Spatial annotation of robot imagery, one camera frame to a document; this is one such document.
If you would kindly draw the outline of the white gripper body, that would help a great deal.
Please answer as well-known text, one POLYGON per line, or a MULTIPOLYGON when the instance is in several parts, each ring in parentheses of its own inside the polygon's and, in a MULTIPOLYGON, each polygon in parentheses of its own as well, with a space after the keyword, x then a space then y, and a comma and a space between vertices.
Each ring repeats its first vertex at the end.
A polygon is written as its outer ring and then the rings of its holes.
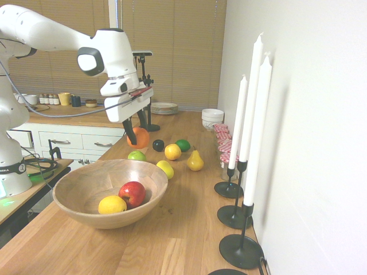
POLYGON ((122 123, 145 106, 148 106, 153 94, 153 88, 143 88, 120 96, 106 98, 104 107, 109 121, 122 123))

